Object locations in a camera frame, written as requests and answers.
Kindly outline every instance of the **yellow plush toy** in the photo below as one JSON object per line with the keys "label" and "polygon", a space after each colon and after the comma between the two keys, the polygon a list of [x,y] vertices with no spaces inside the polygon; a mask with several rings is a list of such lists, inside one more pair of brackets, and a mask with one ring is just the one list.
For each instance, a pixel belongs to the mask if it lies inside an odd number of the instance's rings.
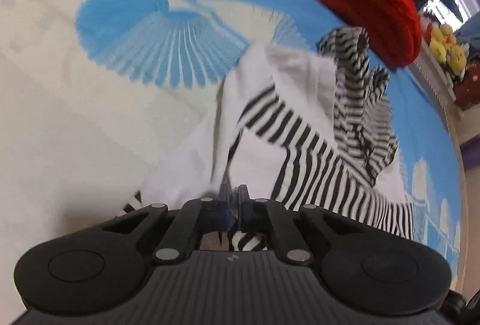
{"label": "yellow plush toy", "polygon": [[453,35],[453,28],[448,24],[442,24],[440,26],[440,32],[442,33],[443,36],[451,36]]}
{"label": "yellow plush toy", "polygon": [[438,27],[433,27],[431,29],[431,38],[435,39],[438,42],[443,41],[442,31]]}
{"label": "yellow plush toy", "polygon": [[447,39],[445,40],[446,43],[448,44],[456,44],[457,43],[457,37],[454,35],[449,35],[447,36]]}
{"label": "yellow plush toy", "polygon": [[451,43],[451,42],[448,42],[448,43],[443,44],[443,46],[444,46],[444,48],[445,48],[445,50],[446,50],[447,52],[449,52],[450,50],[452,50],[453,45],[455,45],[455,44],[453,44],[453,43]]}
{"label": "yellow plush toy", "polygon": [[452,71],[460,76],[465,66],[467,66],[467,56],[464,50],[457,44],[453,45],[448,52],[447,63]]}
{"label": "yellow plush toy", "polygon": [[445,50],[445,46],[443,46],[443,43],[441,41],[434,39],[433,34],[429,47],[431,53],[438,62],[444,64],[447,61],[447,51]]}

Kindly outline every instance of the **wall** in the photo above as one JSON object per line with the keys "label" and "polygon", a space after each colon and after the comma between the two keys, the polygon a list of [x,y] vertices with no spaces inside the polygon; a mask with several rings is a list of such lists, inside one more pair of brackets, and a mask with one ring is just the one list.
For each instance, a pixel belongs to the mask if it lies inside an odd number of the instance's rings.
{"label": "wall", "polygon": [[463,117],[455,124],[460,144],[480,134],[480,104],[463,112]]}

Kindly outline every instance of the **black and white striped fabric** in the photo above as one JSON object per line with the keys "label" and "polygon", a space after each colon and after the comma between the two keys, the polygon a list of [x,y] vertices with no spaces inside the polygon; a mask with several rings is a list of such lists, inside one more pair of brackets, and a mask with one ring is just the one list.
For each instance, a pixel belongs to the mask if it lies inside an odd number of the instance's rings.
{"label": "black and white striped fabric", "polygon": [[398,148],[385,90],[387,70],[369,70],[368,36],[363,28],[335,29],[319,43],[319,52],[337,59],[334,133],[340,155],[357,179],[373,186],[392,163]]}
{"label": "black and white striped fabric", "polygon": [[[249,132],[262,143],[285,152],[278,174],[274,172],[271,199],[289,210],[316,204],[413,239],[412,204],[391,202],[374,188],[376,177],[392,162],[398,148],[385,95],[388,73],[381,68],[369,70],[368,37],[361,28],[332,31],[320,41],[319,51],[337,60],[333,112],[336,144],[327,142],[321,131],[299,115],[271,81],[250,98],[238,118],[227,169],[235,162],[242,136]],[[138,193],[123,211],[140,206]],[[229,242],[236,251],[266,248],[262,236],[238,232],[235,227],[229,233]]]}
{"label": "black and white striped fabric", "polygon": [[[413,238],[412,205],[390,202],[363,179],[357,179],[354,174],[357,171],[346,164],[342,154],[295,114],[274,85],[250,100],[239,122],[262,141],[286,150],[271,199],[295,211],[304,204],[316,204],[384,231]],[[241,136],[239,133],[230,149],[229,162],[235,158]],[[247,238],[255,239],[255,245]],[[232,244],[239,251],[265,247],[258,236],[241,232],[232,235]]]}

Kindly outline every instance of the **round pad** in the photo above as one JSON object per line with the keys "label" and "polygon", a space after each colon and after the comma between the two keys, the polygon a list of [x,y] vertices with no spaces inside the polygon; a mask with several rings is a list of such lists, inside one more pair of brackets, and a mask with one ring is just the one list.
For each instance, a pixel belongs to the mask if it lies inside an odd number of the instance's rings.
{"label": "round pad", "polygon": [[93,279],[105,266],[103,257],[90,251],[70,251],[55,256],[49,264],[53,277],[64,282]]}
{"label": "round pad", "polygon": [[128,299],[145,275],[128,235],[100,228],[40,244],[18,261],[15,285],[24,302],[57,315],[87,315]]}
{"label": "round pad", "polygon": [[441,255],[396,236],[342,236],[322,261],[326,286],[349,306],[371,314],[410,315],[439,307],[450,286]]}

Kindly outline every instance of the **bed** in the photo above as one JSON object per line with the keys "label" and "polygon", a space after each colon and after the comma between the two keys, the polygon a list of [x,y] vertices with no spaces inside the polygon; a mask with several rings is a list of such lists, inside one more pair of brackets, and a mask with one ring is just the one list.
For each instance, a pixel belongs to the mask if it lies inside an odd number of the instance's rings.
{"label": "bed", "polygon": [[[9,319],[21,307],[10,281],[19,256],[115,213],[199,123],[249,43],[315,50],[343,24],[316,0],[0,5],[2,231],[15,243],[1,280],[10,285]],[[382,65],[374,53],[371,64]],[[387,94],[415,239],[447,259],[455,285],[461,200],[452,140],[407,68],[392,72]]]}

